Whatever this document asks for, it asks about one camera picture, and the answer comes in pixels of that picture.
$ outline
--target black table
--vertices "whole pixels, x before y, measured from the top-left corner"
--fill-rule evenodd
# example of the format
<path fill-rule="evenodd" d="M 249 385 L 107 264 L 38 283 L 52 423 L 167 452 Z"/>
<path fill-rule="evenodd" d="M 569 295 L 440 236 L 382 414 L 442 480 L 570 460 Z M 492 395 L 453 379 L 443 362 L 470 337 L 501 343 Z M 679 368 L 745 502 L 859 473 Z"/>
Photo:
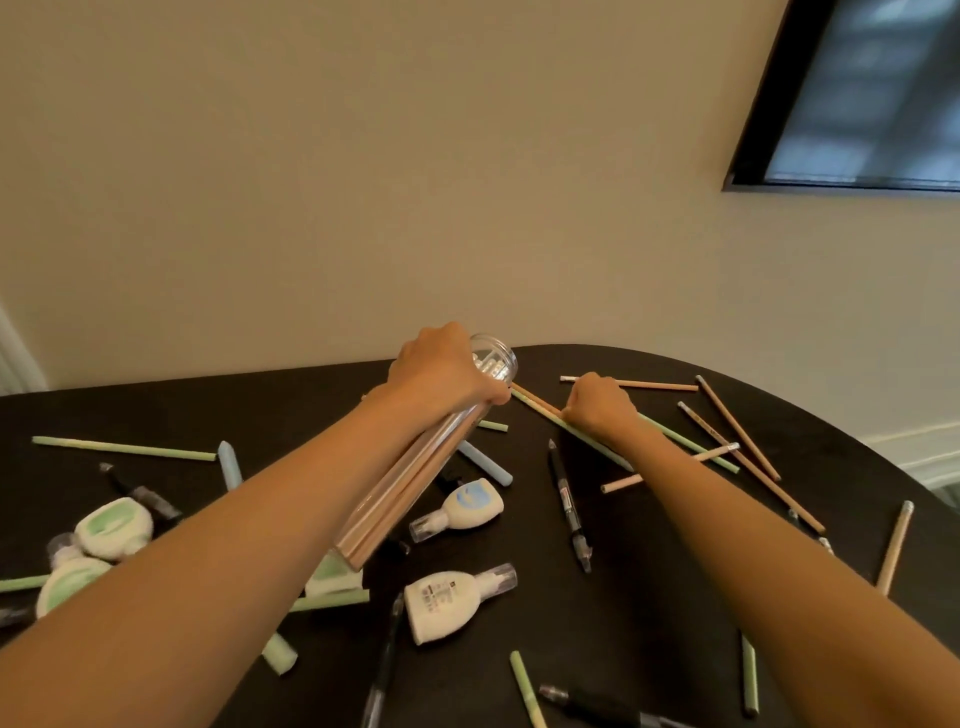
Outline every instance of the black table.
<path fill-rule="evenodd" d="M 960 521 L 894 465 L 788 402 L 681 361 L 593 346 L 528 347 L 517 355 L 517 382 L 557 405 L 570 386 L 559 382 L 561 374 L 597 370 L 677 382 L 707 375 L 776 465 L 784 488 L 827 527 L 837 555 L 871 581 L 901 503 L 914 500 L 891 598 L 960 651 Z M 31 444 L 32 435 L 209 451 L 227 440 L 250 476 L 348 412 L 385 378 L 387 366 L 366 362 L 0 398 L 0 578 L 46 573 L 48 539 L 113 498 L 97 472 L 101 460 L 188 514 L 224 492 L 217 463 L 44 448 Z M 632 390 L 631 397 L 644 413 L 707 445 L 677 409 L 677 401 L 686 400 L 733 438 L 703 394 Z M 278 631 L 300 654 L 299 663 L 277 678 L 258 659 L 218 725 L 358 724 L 388 608 L 402 586 L 437 570 L 478 572 L 507 561 L 516 566 L 519 586 L 481 605 L 459 633 L 415 648 L 403 630 L 384 728 L 529 725 L 508 664 L 513 649 L 521 651 L 535 685 L 609 692 L 698 728 L 798 724 L 762 657 L 760 717 L 741 717 L 736 626 L 646 489 L 601 495 L 601 483 L 624 473 L 517 400 L 490 419 L 510 432 L 478 430 L 470 440 L 516 477 L 503 491 L 503 515 L 471 532 L 445 532 L 399 564 L 378 554 L 365 574 L 368 605 L 288 617 Z M 590 575 L 580 571 L 569 546 L 547 467 L 548 437 L 561 448 L 595 549 Z M 456 458 L 465 473 L 480 474 Z M 746 471 L 717 471 L 785 512 Z M 404 524 L 437 508 L 443 495 L 431 487 Z M 32 598 L 36 592 L 0 595 L 0 605 Z M 554 728 L 575 724 L 551 708 L 544 712 Z"/>

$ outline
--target black tv frame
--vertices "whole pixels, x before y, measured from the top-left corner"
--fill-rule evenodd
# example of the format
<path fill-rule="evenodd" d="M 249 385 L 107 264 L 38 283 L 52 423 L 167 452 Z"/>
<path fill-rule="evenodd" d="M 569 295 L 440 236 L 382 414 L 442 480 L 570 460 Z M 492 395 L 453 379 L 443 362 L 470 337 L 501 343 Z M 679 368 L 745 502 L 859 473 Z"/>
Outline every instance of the black tv frame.
<path fill-rule="evenodd" d="M 917 187 L 871 187 L 816 182 L 769 182 L 767 167 L 783 136 L 790 112 L 800 97 L 813 59 L 833 17 L 838 0 L 790 0 L 754 105 L 740 136 L 724 182 L 732 192 L 806 192 L 829 195 L 897 195 L 952 197 L 957 192 Z"/>

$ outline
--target wall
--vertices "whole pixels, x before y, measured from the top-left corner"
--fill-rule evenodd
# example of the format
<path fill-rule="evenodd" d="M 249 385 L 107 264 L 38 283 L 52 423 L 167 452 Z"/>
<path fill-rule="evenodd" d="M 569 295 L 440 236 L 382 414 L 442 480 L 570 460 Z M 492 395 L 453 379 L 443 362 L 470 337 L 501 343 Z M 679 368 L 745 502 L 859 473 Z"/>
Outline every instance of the wall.
<path fill-rule="evenodd" d="M 59 387 L 457 318 L 702 362 L 855 435 L 960 420 L 960 201 L 719 191 L 782 9 L 14 0 L 0 295 Z"/>

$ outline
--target white bottle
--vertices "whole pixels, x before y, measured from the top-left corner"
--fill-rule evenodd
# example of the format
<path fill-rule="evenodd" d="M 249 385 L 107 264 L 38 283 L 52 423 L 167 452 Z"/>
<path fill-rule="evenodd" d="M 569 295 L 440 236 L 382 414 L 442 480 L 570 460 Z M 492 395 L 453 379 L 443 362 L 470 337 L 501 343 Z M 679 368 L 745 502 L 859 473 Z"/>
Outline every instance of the white bottle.
<path fill-rule="evenodd" d="M 80 545 L 88 554 L 106 561 L 133 556 L 154 535 L 150 511 L 130 497 L 113 500 L 77 523 Z"/>
<path fill-rule="evenodd" d="M 487 478 L 465 483 L 446 497 L 439 511 L 428 513 L 410 524 L 416 543 L 426 541 L 448 528 L 473 528 L 503 513 L 503 498 Z"/>
<path fill-rule="evenodd" d="M 516 586 L 512 564 L 476 575 L 440 571 L 415 581 L 403 590 L 414 642 L 439 640 L 464 626 L 484 599 L 501 595 Z"/>
<path fill-rule="evenodd" d="M 47 552 L 53 572 L 36 600 L 38 619 L 110 569 L 107 562 L 84 556 L 72 533 L 61 533 L 54 538 L 47 545 Z"/>

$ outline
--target bottle cap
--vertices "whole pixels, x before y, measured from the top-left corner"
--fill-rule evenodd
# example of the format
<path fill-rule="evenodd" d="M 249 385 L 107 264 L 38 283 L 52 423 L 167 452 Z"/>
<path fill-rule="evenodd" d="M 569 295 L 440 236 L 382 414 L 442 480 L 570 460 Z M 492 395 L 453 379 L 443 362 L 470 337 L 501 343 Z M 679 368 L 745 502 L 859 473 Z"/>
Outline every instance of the bottle cap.
<path fill-rule="evenodd" d="M 414 543 L 419 544 L 421 541 L 426 541 L 431 536 L 436 536 L 441 531 L 446 530 L 448 526 L 450 526 L 450 518 L 446 511 L 441 509 L 428 513 L 423 518 L 412 522 L 410 524 L 410 535 L 413 537 Z"/>
<path fill-rule="evenodd" d="M 124 557 L 133 556 L 137 551 L 146 546 L 150 542 L 145 536 L 137 536 L 135 539 L 130 539 L 123 545 L 123 555 Z"/>
<path fill-rule="evenodd" d="M 72 559 L 83 558 L 84 550 L 78 546 L 76 534 L 61 533 L 50 539 L 47 556 L 50 557 L 50 569 L 56 570 Z"/>
<path fill-rule="evenodd" d="M 480 590 L 480 601 L 491 596 L 502 595 L 516 586 L 516 569 L 513 564 L 501 564 L 489 571 L 474 574 L 477 588 Z"/>

